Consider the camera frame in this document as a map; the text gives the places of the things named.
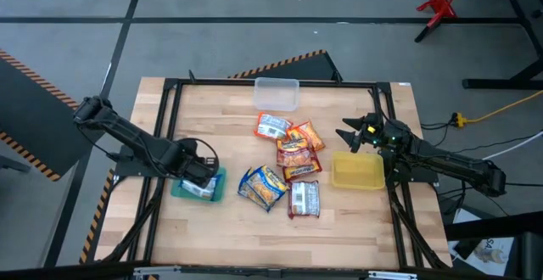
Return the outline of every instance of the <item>concrete floor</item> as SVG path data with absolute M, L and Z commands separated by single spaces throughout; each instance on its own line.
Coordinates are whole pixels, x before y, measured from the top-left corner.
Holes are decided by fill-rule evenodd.
M 194 16 L 343 16 L 421 17 L 415 7 L 426 0 L 139 0 L 137 17 Z M 525 12 L 537 0 L 518 0 Z M 5 16 L 117 16 L 130 0 L 0 0 Z M 457 0 L 462 17 L 511 17 L 507 0 Z M 533 22 L 543 42 L 543 19 Z M 129 116 L 142 76 L 222 77 L 326 49 L 346 80 L 408 81 L 412 84 L 422 122 L 447 120 L 460 111 L 478 117 L 531 92 L 464 90 L 467 77 L 508 78 L 535 60 L 522 28 L 514 25 L 444 25 L 421 44 L 412 40 L 420 25 L 332 24 L 185 24 L 132 25 L 110 99 L 120 115 Z M 120 25 L 0 24 L 0 48 L 81 100 L 99 92 L 108 69 Z M 457 150 L 529 135 L 543 127 L 543 98 L 502 115 L 450 130 L 443 148 Z M 437 142 L 441 132 L 425 132 Z M 105 137 L 100 144 L 116 149 Z M 506 145 L 468 153 L 484 157 Z M 509 182 L 542 183 L 541 142 L 495 159 Z M 0 154 L 12 152 L 0 143 Z M 113 165 L 93 152 L 59 264 L 76 264 L 87 235 L 106 171 Z M 36 267 L 47 252 L 53 224 L 69 186 L 70 175 L 50 182 L 37 171 L 30 175 L 2 171 L 0 182 L 0 269 Z M 458 188 L 441 179 L 440 191 Z M 508 188 L 496 201 L 509 213 L 541 210 L 543 189 Z M 484 196 L 468 193 L 466 204 L 499 216 Z

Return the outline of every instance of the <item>white paper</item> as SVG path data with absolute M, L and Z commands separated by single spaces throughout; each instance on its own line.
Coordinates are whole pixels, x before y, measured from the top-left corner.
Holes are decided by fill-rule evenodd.
M 480 220 L 480 218 L 464 209 L 459 209 L 456 211 L 453 223 L 457 224 L 476 220 Z M 513 240 L 514 238 L 484 239 L 472 254 L 468 256 L 467 260 L 464 260 L 460 255 L 457 256 L 456 260 L 463 260 L 487 275 L 503 276 L 506 271 L 507 262 L 509 261 L 509 253 L 511 252 Z M 457 252 L 454 250 L 457 244 L 458 241 L 449 242 L 449 253 L 453 256 L 457 255 Z

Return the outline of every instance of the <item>green container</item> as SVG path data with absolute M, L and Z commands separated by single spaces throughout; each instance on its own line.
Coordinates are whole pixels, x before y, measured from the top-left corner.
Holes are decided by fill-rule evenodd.
M 172 183 L 171 196 L 183 198 L 183 199 L 195 199 L 195 200 L 202 200 L 202 201 L 212 201 L 212 202 L 221 201 L 222 195 L 224 194 L 224 185 L 227 181 L 227 170 L 223 167 L 220 167 L 215 177 L 217 176 L 219 177 L 219 179 L 216 183 L 215 192 L 213 193 L 213 197 L 211 198 L 211 200 L 202 199 L 190 193 L 189 191 L 185 190 L 184 188 L 181 188 L 181 182 Z

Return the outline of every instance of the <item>wooden table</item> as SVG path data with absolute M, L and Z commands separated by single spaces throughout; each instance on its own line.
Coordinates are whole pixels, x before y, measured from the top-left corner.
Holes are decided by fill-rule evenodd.
M 153 132 L 164 78 L 143 78 L 131 121 Z M 392 83 L 399 120 L 422 136 L 411 86 Z M 299 124 L 309 119 L 327 147 L 318 152 L 323 171 L 307 176 L 320 182 L 321 216 L 287 216 L 288 201 L 281 199 L 269 213 L 237 195 L 238 183 L 250 166 L 275 166 L 274 143 L 253 135 L 259 111 L 252 106 L 253 87 L 184 86 L 175 139 L 199 137 L 218 153 L 227 169 L 224 198 L 219 203 L 179 199 L 166 189 L 154 241 L 155 265 L 283 266 L 382 268 L 398 267 L 389 199 L 385 190 L 355 191 L 334 188 L 329 180 L 333 151 L 349 148 L 335 133 L 349 129 L 341 119 L 374 111 L 364 89 L 300 89 L 294 112 L 271 112 Z M 165 135 L 168 115 L 162 136 Z M 361 152 L 375 152 L 369 145 Z M 110 195 L 95 260 L 104 258 L 120 242 L 134 221 L 143 179 L 129 177 Z M 417 226 L 441 260 L 451 264 L 435 191 L 426 183 L 411 183 Z M 137 252 L 143 257 L 147 228 Z M 408 262 L 411 243 L 404 228 Z

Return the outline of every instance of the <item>black and orange hazard tape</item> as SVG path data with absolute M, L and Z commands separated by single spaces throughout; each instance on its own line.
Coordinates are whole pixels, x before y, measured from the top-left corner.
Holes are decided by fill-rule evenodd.
M 94 216 L 92 217 L 91 229 L 88 232 L 87 238 L 85 239 L 85 244 L 83 245 L 83 251 L 79 257 L 79 264 L 85 264 L 87 262 L 89 252 L 91 251 L 92 242 L 98 235 L 98 224 L 100 222 L 100 218 L 102 218 L 103 214 L 105 213 L 104 207 L 109 197 L 109 193 L 111 192 L 111 188 L 113 187 L 113 175 L 113 169 L 109 169 L 108 176 L 105 180 L 104 189 L 102 190 L 102 194 L 100 194 L 100 200 L 96 206 L 96 212 L 94 212 Z
M 31 154 L 28 150 L 23 148 L 22 145 L 18 144 L 17 141 L 13 140 L 8 133 L 0 130 L 0 140 L 4 141 L 10 148 L 12 148 L 17 154 L 23 156 L 31 165 L 35 166 L 43 175 L 52 181 L 56 182 L 60 179 L 60 175 L 49 169 L 43 162 L 41 162 L 36 156 Z
M 20 70 L 20 72 L 28 76 L 28 78 L 33 80 L 36 84 L 40 85 L 43 89 L 47 90 L 51 95 L 61 100 L 72 109 L 77 109 L 79 106 L 79 103 L 77 103 L 74 99 L 70 98 L 68 95 L 60 91 L 60 89 L 58 89 L 55 85 L 42 78 L 35 71 L 28 68 L 25 64 L 21 63 L 19 60 L 9 55 L 2 49 L 0 49 L 0 59 L 5 60 L 8 64 L 11 64 L 13 67 Z
M 298 61 L 301 61 L 301 60 L 304 60 L 304 59 L 308 59 L 310 57 L 320 55 L 320 54 L 326 54 L 326 50 L 318 50 L 318 51 L 313 51 L 313 52 L 309 52 L 309 53 L 306 53 L 306 54 L 301 54 L 301 55 L 298 55 L 298 56 L 294 56 L 294 57 L 292 57 L 290 59 L 281 60 L 281 61 L 278 61 L 278 62 L 273 63 L 273 64 L 267 64 L 265 66 L 261 66 L 261 67 L 258 67 L 256 69 L 252 69 L 252 70 L 244 71 L 244 72 L 241 72 L 241 73 L 237 73 L 234 76 L 229 76 L 228 78 L 242 78 L 242 77 L 252 76 L 252 75 L 255 75 L 255 74 L 257 74 L 259 72 L 262 72 L 262 71 L 265 71 L 265 70 L 277 68 L 277 67 L 280 67 L 280 66 L 283 66 L 283 65 L 286 65 L 286 64 L 292 64 L 292 63 L 295 63 L 295 62 L 298 62 Z

